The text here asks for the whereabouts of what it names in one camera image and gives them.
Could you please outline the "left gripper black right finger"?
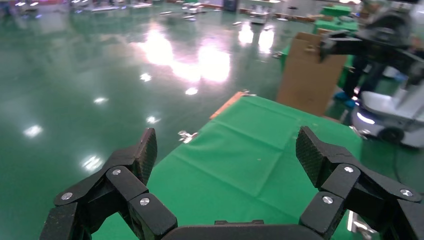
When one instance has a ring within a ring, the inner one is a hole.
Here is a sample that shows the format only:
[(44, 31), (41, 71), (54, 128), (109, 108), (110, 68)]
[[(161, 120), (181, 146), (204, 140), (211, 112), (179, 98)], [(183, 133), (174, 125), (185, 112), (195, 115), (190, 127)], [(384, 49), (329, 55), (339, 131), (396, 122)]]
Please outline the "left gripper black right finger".
[(299, 223), (328, 240), (346, 211), (358, 214), (383, 240), (424, 237), (422, 196), (362, 165), (345, 147), (299, 129), (295, 155), (318, 190)]

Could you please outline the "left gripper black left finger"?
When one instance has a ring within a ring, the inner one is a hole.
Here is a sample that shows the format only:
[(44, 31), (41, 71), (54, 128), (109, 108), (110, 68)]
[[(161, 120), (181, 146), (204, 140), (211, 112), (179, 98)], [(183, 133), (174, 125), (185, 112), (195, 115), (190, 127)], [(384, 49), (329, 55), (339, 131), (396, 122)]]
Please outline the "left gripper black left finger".
[(153, 128), (146, 128), (137, 144), (114, 151), (97, 172), (55, 197), (40, 239), (89, 240), (114, 214), (138, 239), (162, 239), (178, 221), (147, 187), (157, 152)]

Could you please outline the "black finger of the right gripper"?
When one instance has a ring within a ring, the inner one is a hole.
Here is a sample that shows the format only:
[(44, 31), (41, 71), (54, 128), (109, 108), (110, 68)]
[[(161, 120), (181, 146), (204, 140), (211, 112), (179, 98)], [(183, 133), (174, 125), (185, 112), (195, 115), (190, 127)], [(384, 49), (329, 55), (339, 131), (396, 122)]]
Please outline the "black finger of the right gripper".
[(361, 56), (400, 72), (422, 72), (424, 59), (408, 51), (408, 37), (393, 29), (339, 30), (325, 34), (320, 41), (320, 61), (329, 55)]

